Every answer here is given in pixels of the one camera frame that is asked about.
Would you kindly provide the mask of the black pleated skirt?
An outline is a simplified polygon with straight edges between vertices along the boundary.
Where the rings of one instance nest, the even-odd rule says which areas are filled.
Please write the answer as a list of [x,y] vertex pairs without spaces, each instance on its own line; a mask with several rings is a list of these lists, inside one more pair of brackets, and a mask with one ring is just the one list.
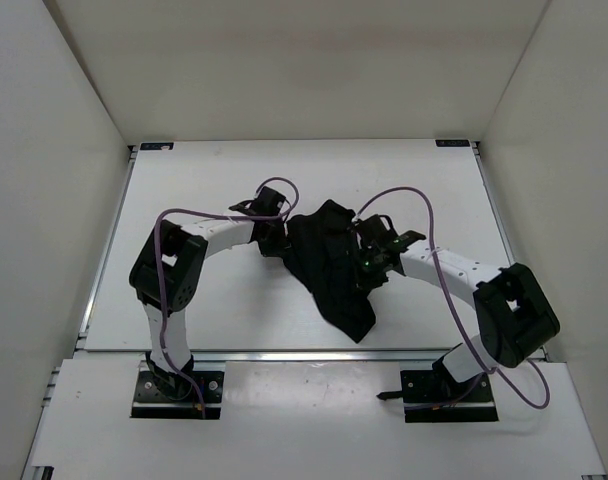
[[286,223],[287,270],[312,295],[322,318],[354,343],[375,326],[369,292],[358,288],[354,265],[357,248],[350,231],[355,212],[329,199],[314,213]]

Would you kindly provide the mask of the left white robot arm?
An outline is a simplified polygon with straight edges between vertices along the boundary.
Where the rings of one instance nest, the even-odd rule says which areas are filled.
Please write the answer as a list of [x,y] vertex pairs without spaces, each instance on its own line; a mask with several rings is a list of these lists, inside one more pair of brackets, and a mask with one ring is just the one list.
[[292,208],[283,196],[258,197],[229,207],[223,214],[196,212],[197,222],[156,223],[129,274],[142,303],[151,339],[146,362],[158,387],[172,398],[192,390],[193,356],[186,336],[185,310],[196,291],[204,262],[235,246],[263,244],[283,230]]

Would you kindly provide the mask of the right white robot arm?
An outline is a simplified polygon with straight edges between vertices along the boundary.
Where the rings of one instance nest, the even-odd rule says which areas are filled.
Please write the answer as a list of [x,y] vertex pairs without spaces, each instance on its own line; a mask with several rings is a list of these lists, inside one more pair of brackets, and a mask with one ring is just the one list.
[[378,284],[394,271],[442,289],[468,304],[478,334],[465,337],[433,364],[433,391],[455,400],[470,380],[500,366],[515,368],[560,332],[560,322],[531,269],[483,264],[436,246],[413,230],[403,234],[385,227],[376,233],[356,228],[358,271]]

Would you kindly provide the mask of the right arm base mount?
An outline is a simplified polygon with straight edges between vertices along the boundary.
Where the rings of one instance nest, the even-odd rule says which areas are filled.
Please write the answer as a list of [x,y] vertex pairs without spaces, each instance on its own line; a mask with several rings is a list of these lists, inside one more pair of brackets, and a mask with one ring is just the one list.
[[487,374],[462,384],[449,383],[433,370],[401,370],[397,390],[376,395],[401,399],[406,423],[487,423],[499,420]]

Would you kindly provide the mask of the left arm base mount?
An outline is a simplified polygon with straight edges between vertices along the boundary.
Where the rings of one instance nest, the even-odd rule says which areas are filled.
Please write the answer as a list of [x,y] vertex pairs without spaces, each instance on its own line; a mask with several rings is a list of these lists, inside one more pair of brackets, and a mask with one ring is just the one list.
[[141,364],[134,388],[130,416],[135,419],[219,420],[224,393],[224,364],[199,364],[191,373],[203,403],[190,383],[178,393]]

